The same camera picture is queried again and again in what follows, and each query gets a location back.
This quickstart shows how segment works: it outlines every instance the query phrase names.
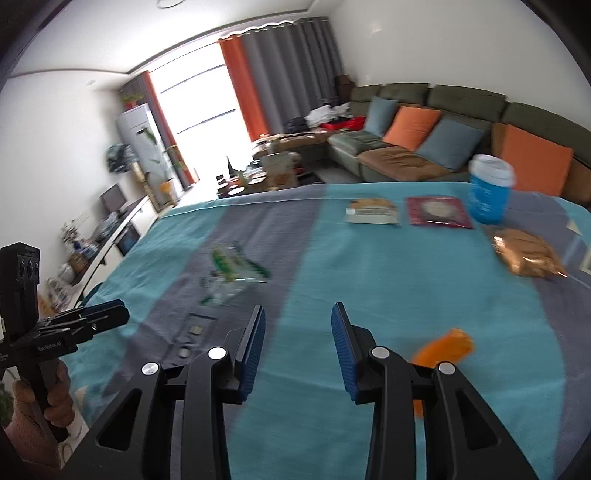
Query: teal blanket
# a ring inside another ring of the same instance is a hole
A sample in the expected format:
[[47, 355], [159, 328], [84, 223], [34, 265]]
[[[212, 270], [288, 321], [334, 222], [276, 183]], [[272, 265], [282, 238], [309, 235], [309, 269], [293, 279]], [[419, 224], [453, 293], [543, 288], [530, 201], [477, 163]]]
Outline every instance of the teal blanket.
[[[314, 185], [173, 209], [111, 274], [91, 304], [122, 299], [129, 323], [65, 358], [72, 388], [91, 423], [147, 361], [180, 365], [267, 311], [268, 333], [253, 393], [228, 409], [236, 480], [363, 478], [371, 406], [345, 393], [330, 331], [342, 301], [351, 322], [406, 359], [451, 327], [474, 339], [460, 364], [524, 451], [541, 480], [556, 478], [591, 429], [591, 275], [580, 264], [591, 244], [591, 215], [540, 194], [514, 193], [507, 225], [542, 235], [569, 278], [510, 275], [482, 228], [410, 226], [408, 196], [451, 195], [463, 183]], [[344, 221], [353, 198], [383, 197], [402, 224]], [[567, 228], [574, 221], [581, 235]], [[239, 242], [272, 279], [223, 307], [202, 307], [200, 277], [213, 245]], [[187, 328], [207, 334], [197, 343]], [[417, 422], [418, 478], [424, 441]]]

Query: white wall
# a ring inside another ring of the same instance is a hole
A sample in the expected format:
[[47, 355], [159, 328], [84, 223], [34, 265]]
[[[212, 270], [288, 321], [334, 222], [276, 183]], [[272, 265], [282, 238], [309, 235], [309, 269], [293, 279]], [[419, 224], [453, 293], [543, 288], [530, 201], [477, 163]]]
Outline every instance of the white wall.
[[104, 214], [99, 195], [116, 182], [142, 196], [131, 172], [108, 172], [105, 154], [121, 141], [115, 92], [86, 85], [81, 72], [51, 72], [8, 81], [0, 93], [0, 247], [41, 249], [41, 279], [66, 261], [60, 227], [86, 218], [90, 235]]
[[492, 90], [591, 129], [591, 87], [552, 29], [519, 0], [345, 0], [330, 19], [358, 85]]

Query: orange object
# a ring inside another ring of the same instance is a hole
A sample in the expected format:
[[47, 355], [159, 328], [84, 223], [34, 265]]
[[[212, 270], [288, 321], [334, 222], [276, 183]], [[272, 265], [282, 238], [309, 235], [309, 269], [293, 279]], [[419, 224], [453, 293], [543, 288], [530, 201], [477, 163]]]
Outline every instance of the orange object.
[[440, 110], [402, 106], [386, 132], [384, 141], [414, 152], [433, 130], [439, 117]]
[[572, 148], [536, 137], [513, 125], [505, 127], [501, 158], [515, 170], [515, 190], [560, 196], [573, 153]]
[[[435, 368], [439, 362], [457, 363], [474, 351], [472, 338], [459, 328], [452, 328], [442, 337], [426, 344], [414, 354], [411, 363], [422, 367]], [[414, 401], [414, 414], [423, 417], [423, 404]]]
[[238, 35], [232, 35], [226, 39], [218, 40], [218, 43], [222, 49], [223, 59], [236, 92], [236, 99], [242, 112], [246, 130], [251, 137], [251, 141], [255, 141], [261, 135], [267, 135], [269, 127], [267, 126], [267, 120], [255, 84], [252, 81], [242, 39]]

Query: curtain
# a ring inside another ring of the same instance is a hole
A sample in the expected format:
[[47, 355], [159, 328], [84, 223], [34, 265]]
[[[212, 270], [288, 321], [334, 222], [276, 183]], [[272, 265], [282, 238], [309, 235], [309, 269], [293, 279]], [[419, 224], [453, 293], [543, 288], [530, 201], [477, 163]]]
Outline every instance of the curtain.
[[343, 64], [328, 18], [250, 30], [241, 38], [269, 133], [281, 133], [285, 121], [338, 100], [335, 77]]
[[[142, 95], [142, 98], [137, 101], [137, 104], [143, 105], [144, 103], [147, 103], [150, 107], [150, 111], [152, 112], [154, 122], [158, 127], [158, 132], [160, 133], [164, 147], [170, 148], [175, 146], [177, 144], [176, 140], [174, 139], [172, 130], [168, 126], [168, 122], [166, 121], [158, 97], [156, 96], [156, 91], [154, 90], [154, 85], [152, 84], [152, 79], [150, 78], [150, 73], [148, 71], [142, 72], [137, 77], [127, 82], [119, 91], [119, 95], [122, 99], [125, 95], [134, 95], [136, 93], [141, 93]], [[193, 175], [189, 171], [178, 147], [173, 151], [169, 150], [169, 156], [171, 157], [171, 160], [173, 160], [174, 171], [179, 182], [183, 188], [187, 190], [196, 182], [196, 179], [193, 178]]]
[[230, 80], [236, 92], [236, 99], [242, 111], [242, 117], [251, 140], [257, 140], [261, 135], [269, 133], [265, 116], [263, 115], [259, 97], [252, 81], [248, 59], [242, 45], [242, 38], [233, 35], [218, 41]]

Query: gold foil bag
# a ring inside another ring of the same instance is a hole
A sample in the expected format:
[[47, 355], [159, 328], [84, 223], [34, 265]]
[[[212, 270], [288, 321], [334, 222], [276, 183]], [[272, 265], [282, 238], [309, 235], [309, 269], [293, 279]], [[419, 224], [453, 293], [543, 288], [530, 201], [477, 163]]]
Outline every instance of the gold foil bag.
[[499, 228], [490, 233], [496, 253], [513, 275], [548, 277], [566, 272], [554, 249], [539, 236], [514, 228]]

